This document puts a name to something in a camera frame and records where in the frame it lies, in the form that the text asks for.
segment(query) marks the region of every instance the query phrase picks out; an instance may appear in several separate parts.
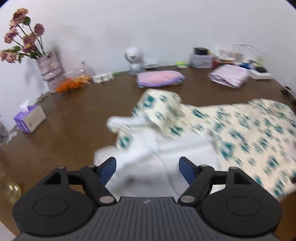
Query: pink pouch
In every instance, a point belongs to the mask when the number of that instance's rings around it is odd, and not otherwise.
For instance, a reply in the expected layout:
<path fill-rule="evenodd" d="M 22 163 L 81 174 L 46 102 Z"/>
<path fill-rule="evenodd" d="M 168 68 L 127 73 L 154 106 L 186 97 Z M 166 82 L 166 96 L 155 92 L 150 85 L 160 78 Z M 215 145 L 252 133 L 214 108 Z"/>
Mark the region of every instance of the pink pouch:
<path fill-rule="evenodd" d="M 149 71 L 137 74 L 137 84 L 140 88 L 178 85 L 184 79 L 184 75 L 173 70 Z"/>

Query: brown table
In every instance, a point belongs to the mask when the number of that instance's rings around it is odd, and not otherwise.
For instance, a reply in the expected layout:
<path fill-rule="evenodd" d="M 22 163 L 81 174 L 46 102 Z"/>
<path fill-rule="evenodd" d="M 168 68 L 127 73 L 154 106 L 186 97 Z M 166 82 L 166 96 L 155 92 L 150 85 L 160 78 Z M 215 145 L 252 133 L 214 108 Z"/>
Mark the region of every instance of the brown table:
<path fill-rule="evenodd" d="M 175 67 L 167 66 L 163 69 L 175 70 Z M 161 89 L 177 93 L 186 104 L 235 104 L 266 98 L 293 107 L 289 98 L 280 92 L 280 84 L 274 80 L 249 79 L 240 89 L 233 89 L 209 81 L 208 69 L 179 71 L 185 75 L 185 83 Z M 57 166 L 79 170 L 92 164 L 96 149 L 115 143 L 116 135 L 106 127 L 107 119 L 113 115 L 130 116 L 130 111 L 143 92 L 138 88 L 135 76 L 123 73 L 116 76 L 115 80 L 91 84 L 57 101 L 49 96 L 41 103 L 47 120 L 34 134 L 19 132 L 10 144 L 3 145 L 0 148 L 0 162 L 4 163 L 6 173 L 20 184 L 23 192 L 28 191 Z M 9 204 L 0 200 L 0 220 L 17 234 L 11 210 Z M 295 222 L 291 228 L 285 225 L 281 227 L 281 238 L 288 241 L 296 237 Z M 287 228 L 291 229 L 291 235 L 294 236 L 284 234 L 289 232 Z"/>

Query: flower bouquet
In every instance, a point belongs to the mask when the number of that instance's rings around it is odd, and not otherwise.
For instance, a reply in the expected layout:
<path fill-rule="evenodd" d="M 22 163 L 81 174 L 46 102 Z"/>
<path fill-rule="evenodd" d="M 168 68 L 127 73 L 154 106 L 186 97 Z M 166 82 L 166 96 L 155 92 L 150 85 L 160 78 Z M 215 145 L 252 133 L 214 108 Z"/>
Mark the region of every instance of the flower bouquet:
<path fill-rule="evenodd" d="M 45 56 L 43 49 L 41 35 L 44 33 L 44 27 L 41 23 L 37 23 L 34 26 L 34 30 L 30 27 L 31 19 L 26 16 L 29 11 L 26 8 L 19 8 L 12 16 L 9 23 L 9 31 L 4 35 L 4 42 L 7 44 L 16 43 L 10 49 L 4 49 L 0 51 L 1 61 L 7 61 L 8 63 L 15 63 L 18 61 L 21 63 L 22 58 L 29 57 L 33 59 L 42 58 Z M 26 33 L 24 26 L 27 26 L 30 33 Z M 21 38 L 22 44 L 17 40 L 17 36 Z"/>

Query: wall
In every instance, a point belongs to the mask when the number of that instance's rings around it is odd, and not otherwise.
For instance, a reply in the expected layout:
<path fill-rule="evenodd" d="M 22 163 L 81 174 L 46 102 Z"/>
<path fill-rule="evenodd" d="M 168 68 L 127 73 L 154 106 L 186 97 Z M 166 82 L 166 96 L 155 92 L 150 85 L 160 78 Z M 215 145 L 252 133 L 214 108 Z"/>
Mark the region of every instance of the wall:
<path fill-rule="evenodd" d="M 194 46 L 257 47 L 266 67 L 296 90 L 296 10 L 285 0 L 9 0 L 0 9 L 0 33 L 12 13 L 26 7 L 45 26 L 46 50 L 57 48 L 65 70 L 86 61 L 97 73 L 128 69 L 129 46 L 161 65 L 187 61 Z M 0 64 L 0 120 L 10 129 L 18 106 L 46 90 L 35 61 Z"/>

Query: purple tissue box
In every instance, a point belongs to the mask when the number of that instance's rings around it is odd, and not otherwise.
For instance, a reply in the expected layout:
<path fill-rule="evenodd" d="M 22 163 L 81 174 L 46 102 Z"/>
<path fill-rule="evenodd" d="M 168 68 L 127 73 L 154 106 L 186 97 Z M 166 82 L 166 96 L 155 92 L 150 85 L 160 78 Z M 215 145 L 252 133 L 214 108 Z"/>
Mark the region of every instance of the purple tissue box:
<path fill-rule="evenodd" d="M 40 105 L 32 105 L 28 106 L 28 111 L 20 111 L 13 119 L 20 130 L 32 134 L 46 120 L 46 116 Z"/>

